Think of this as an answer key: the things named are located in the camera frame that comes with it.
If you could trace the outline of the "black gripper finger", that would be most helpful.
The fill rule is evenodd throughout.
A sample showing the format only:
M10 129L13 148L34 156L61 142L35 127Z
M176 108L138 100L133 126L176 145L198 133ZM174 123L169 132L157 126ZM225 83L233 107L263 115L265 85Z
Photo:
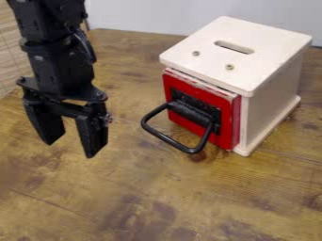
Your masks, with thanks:
M74 118L76 129L85 156L92 158L108 143L110 114L105 103L88 103Z

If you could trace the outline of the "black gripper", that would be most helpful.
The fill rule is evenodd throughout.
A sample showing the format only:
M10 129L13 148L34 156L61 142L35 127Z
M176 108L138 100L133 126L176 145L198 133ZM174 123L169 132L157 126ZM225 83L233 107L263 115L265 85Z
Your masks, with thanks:
M76 118L88 103L105 103L106 94L93 85L96 55L82 31L55 40L22 38L31 77L21 77L23 108L31 127L45 144L65 134L61 116Z

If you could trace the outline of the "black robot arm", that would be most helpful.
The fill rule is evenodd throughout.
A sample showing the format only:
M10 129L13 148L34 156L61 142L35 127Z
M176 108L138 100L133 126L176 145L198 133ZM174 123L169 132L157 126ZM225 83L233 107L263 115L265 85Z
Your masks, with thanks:
M65 134L62 119L74 120L86 157L108 143L106 94L93 85L96 53L80 28L85 0L6 0L17 22L21 50L31 77L21 77L23 108L41 140Z

